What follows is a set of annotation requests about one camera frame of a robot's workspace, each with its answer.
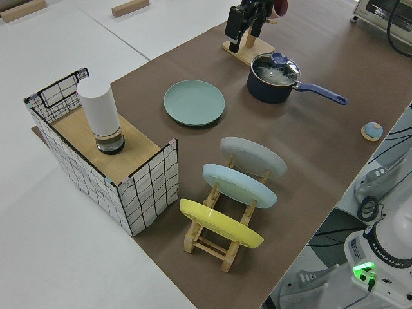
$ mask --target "lid handle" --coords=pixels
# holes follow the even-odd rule
[[[275,64],[275,68],[282,68],[284,67],[288,61],[289,58],[287,56],[282,55],[282,53],[273,53],[270,58]]]

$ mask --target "brown table cover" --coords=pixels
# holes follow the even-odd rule
[[[249,225],[265,241],[259,248],[241,247],[228,274],[212,255],[183,251],[190,221],[178,202],[135,237],[196,307],[259,308],[377,148],[361,136],[361,127],[375,121],[387,133],[411,101],[411,59],[395,52],[383,32],[362,21],[352,24],[354,7],[351,0],[293,0],[279,24],[266,24],[261,33],[299,65],[301,81],[349,98],[347,106],[296,91],[282,104],[256,100],[246,87],[249,67],[221,48],[224,24],[112,84],[118,112],[130,123],[158,145],[178,139],[181,198],[206,198],[211,188],[202,166],[225,164],[225,136],[260,143],[288,165],[282,178],[267,183],[279,201],[257,209]],[[225,111],[213,124],[184,126],[166,113],[167,89],[189,79],[223,93]],[[216,209],[237,219],[244,211],[225,197]]]

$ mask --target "grid pattern box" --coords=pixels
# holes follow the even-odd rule
[[[80,107],[82,68],[24,100],[48,147],[77,187],[95,200],[131,236],[148,227],[178,199],[178,142],[171,140],[118,185],[65,139],[53,123]]]

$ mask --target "light blue plate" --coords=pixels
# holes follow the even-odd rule
[[[219,192],[246,205],[256,200],[256,208],[270,208],[277,202],[277,196],[268,187],[225,166],[205,164],[203,178],[212,187],[217,183]]]
[[[215,121],[225,109],[225,98],[218,88],[200,80],[185,80],[167,90],[166,112],[187,126],[204,126]]]

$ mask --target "glass lid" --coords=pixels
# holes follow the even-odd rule
[[[262,81],[274,86],[290,86],[300,76],[297,64],[282,53],[264,53],[252,62],[252,71]]]

